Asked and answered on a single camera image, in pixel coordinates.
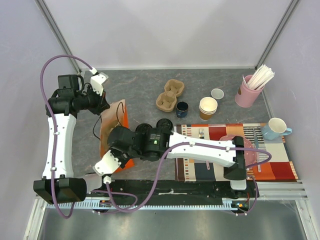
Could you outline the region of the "bundle of white straws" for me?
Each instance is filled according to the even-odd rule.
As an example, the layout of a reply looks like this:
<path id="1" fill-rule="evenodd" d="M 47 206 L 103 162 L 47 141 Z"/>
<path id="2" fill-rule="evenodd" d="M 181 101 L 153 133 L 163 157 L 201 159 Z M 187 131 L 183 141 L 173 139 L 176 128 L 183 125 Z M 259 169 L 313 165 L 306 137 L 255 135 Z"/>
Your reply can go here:
<path id="1" fill-rule="evenodd" d="M 261 90 L 274 76 L 275 73 L 273 70 L 265 64 L 262 64 L 248 80 L 246 85 L 251 90 Z"/>

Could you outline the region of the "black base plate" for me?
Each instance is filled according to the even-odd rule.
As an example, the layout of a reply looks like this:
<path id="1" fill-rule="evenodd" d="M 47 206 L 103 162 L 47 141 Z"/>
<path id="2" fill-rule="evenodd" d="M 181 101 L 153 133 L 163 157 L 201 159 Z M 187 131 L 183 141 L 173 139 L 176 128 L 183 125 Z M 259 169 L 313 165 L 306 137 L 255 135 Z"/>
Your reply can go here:
<path id="1" fill-rule="evenodd" d="M 137 196 L 137 205 L 149 195 L 153 180 L 118 179 L 110 184 L 115 193 L 127 193 Z M 200 205 L 218 204 L 222 199 L 249 199 L 260 196 L 254 182 L 249 180 L 245 190 L 234 190 L 229 181 L 192 181 L 158 180 L 156 187 L 145 205 Z"/>

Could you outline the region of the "light blue mug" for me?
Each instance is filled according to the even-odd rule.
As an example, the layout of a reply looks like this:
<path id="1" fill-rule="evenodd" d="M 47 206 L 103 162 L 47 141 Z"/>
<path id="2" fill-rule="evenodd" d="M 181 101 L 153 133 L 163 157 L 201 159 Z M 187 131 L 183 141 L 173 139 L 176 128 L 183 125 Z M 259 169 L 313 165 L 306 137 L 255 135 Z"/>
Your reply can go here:
<path id="1" fill-rule="evenodd" d="M 271 141 L 281 136 L 290 135 L 292 129 L 288 128 L 281 118 L 273 117 L 262 128 L 261 132 L 264 139 Z"/>

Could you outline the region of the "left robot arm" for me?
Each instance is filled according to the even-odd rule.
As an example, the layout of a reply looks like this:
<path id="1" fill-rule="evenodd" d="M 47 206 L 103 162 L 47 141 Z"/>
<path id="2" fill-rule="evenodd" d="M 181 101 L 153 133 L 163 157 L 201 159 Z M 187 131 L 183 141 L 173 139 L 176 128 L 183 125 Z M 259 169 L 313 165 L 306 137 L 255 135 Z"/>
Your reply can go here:
<path id="1" fill-rule="evenodd" d="M 34 192 L 49 204 L 82 202 L 89 192 L 85 178 L 75 178 L 72 168 L 72 141 L 78 113 L 88 110 L 100 115 L 110 108 L 106 101 L 104 73 L 96 73 L 89 82 L 82 76 L 58 76 L 58 89 L 48 99 L 46 110 L 49 142 L 45 169 L 33 182 Z"/>

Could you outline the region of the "orange paper bag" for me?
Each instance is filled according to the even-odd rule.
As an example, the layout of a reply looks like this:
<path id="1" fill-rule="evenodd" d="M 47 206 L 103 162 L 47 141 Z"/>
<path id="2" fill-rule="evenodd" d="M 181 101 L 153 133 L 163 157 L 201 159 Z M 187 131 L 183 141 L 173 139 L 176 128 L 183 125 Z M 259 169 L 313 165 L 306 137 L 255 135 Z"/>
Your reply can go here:
<path id="1" fill-rule="evenodd" d="M 126 100 L 122 99 L 113 102 L 110 108 L 101 113 L 101 126 L 100 126 L 100 157 L 109 150 L 107 144 L 108 137 L 111 131 L 117 126 L 129 127 L 128 111 L 126 107 Z"/>

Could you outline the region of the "dark blue ceramic mug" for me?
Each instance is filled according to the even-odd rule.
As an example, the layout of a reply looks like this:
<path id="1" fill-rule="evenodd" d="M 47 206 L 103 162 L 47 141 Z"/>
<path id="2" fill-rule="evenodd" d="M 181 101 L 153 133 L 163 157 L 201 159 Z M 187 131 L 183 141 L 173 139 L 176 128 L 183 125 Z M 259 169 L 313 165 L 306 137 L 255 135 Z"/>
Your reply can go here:
<path id="1" fill-rule="evenodd" d="M 184 102 L 180 101 L 176 105 L 176 116 L 178 118 L 185 118 L 188 114 L 189 105 Z"/>

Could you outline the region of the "pink straw holder cup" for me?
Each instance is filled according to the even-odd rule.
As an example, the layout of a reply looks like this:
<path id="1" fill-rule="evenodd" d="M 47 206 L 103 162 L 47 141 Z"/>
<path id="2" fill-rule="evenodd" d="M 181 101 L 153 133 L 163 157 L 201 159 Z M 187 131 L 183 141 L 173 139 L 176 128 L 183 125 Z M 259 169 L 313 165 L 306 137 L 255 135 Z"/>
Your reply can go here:
<path id="1" fill-rule="evenodd" d="M 242 77 L 243 77 L 243 81 L 234 99 L 238 106 L 242 108 L 250 108 L 254 104 L 255 100 L 258 98 L 260 93 L 263 91 L 263 88 L 259 90 L 249 88 L 247 86 L 247 83 L 252 78 L 252 75 L 247 75 L 246 77 L 244 76 Z"/>

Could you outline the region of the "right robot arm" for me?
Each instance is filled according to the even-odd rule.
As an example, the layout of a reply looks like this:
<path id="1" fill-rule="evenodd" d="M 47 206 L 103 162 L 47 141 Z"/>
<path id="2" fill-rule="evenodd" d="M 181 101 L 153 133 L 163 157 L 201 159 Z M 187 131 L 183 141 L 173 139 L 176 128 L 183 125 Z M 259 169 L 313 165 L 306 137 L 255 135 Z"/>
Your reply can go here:
<path id="1" fill-rule="evenodd" d="M 121 167 L 129 159 L 155 162 L 160 158 L 188 158 L 223 167 L 223 177 L 230 181 L 229 191 L 235 197 L 247 191 L 244 139 L 206 140 L 173 132 L 168 128 L 148 127 L 131 131 L 117 126 L 109 134 L 107 144 Z"/>

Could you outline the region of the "black plastic coffee lid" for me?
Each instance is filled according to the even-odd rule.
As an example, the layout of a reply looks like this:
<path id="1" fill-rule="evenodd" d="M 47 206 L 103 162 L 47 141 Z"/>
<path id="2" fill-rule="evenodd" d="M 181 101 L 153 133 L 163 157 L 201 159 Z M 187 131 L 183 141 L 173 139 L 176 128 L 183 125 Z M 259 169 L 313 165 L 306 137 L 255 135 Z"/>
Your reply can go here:
<path id="1" fill-rule="evenodd" d="M 147 131 L 148 129 L 152 129 L 153 127 L 150 125 L 150 124 L 148 124 L 148 123 L 141 123 L 141 124 L 139 124 L 137 127 L 136 127 L 136 129 L 135 129 L 135 131 L 136 132 L 145 132 L 145 131 Z"/>

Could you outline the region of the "stack of brown paper cups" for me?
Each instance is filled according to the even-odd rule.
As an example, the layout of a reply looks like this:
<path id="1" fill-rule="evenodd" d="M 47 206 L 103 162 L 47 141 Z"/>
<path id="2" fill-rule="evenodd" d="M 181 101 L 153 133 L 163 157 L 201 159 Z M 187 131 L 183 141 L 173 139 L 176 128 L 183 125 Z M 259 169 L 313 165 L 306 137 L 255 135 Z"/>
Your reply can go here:
<path id="1" fill-rule="evenodd" d="M 212 97 L 204 97 L 199 102 L 199 116 L 202 120 L 209 120 L 217 111 L 218 102 Z"/>

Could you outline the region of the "cardboard cup carrier stack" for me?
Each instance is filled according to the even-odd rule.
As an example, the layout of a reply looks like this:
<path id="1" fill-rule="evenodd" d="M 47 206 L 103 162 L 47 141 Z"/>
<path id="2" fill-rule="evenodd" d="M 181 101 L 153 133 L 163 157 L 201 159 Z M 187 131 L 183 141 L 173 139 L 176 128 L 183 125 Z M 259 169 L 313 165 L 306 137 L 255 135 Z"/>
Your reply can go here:
<path id="1" fill-rule="evenodd" d="M 172 112 L 177 104 L 177 97 L 181 96 L 185 84 L 176 79 L 170 79 L 164 86 L 164 92 L 156 99 L 156 107 L 166 113 Z"/>

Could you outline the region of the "patterned colourful placemat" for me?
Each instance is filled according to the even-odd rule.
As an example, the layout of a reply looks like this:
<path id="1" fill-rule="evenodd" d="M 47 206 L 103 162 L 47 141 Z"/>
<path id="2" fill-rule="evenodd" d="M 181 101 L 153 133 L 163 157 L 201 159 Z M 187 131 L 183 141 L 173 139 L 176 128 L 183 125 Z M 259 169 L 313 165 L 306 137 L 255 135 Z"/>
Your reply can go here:
<path id="1" fill-rule="evenodd" d="M 254 166 L 247 171 L 247 175 L 260 182 L 296 182 L 299 178 L 293 162 L 287 155 L 284 137 L 265 140 L 261 132 L 264 126 L 264 123 L 178 124 L 174 130 L 187 137 L 199 138 L 199 129 L 203 128 L 204 138 L 214 141 L 224 141 L 232 139 L 234 136 L 241 136 L 249 143 L 250 148 L 254 148 L 253 129 L 255 129 L 259 149 L 269 152 L 272 158 L 270 161 L 260 164 L 261 172 L 258 172 L 257 166 Z M 209 163 L 210 170 L 207 170 L 206 162 L 192 158 L 177 158 L 174 162 L 177 181 L 226 181 L 223 167 L 218 164 Z"/>

